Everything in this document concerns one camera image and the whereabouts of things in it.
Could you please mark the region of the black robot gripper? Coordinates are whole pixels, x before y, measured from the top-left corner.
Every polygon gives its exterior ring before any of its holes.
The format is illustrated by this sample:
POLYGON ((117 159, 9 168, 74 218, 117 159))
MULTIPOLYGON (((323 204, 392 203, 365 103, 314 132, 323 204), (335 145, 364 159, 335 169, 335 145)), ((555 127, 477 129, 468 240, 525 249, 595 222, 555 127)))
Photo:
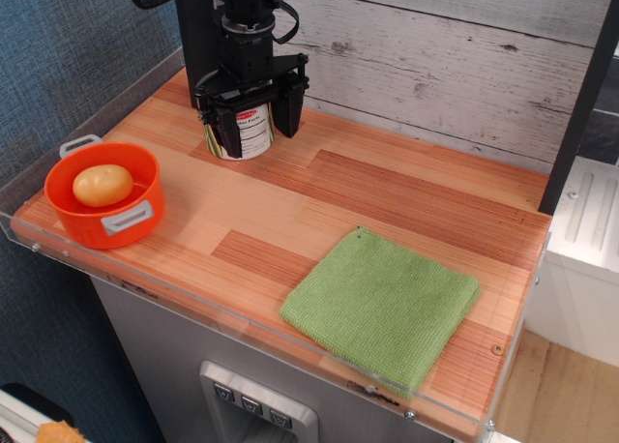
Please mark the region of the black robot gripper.
POLYGON ((275 127, 286 137, 299 130, 309 88, 304 53, 276 56, 271 25, 248 29, 216 26, 219 68, 195 87, 207 149, 217 158, 241 158, 236 114, 268 103, 275 127))

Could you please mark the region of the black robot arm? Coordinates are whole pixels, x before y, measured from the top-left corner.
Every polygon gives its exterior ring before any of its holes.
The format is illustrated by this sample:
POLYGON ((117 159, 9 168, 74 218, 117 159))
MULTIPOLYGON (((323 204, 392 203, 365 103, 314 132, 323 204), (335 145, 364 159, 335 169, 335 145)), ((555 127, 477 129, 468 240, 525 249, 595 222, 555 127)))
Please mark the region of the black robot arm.
POLYGON ((271 147, 274 132, 299 130, 309 58, 274 54, 296 35, 299 16, 284 0, 222 0, 215 29, 218 68, 194 88, 205 141, 218 158, 252 159, 271 147))

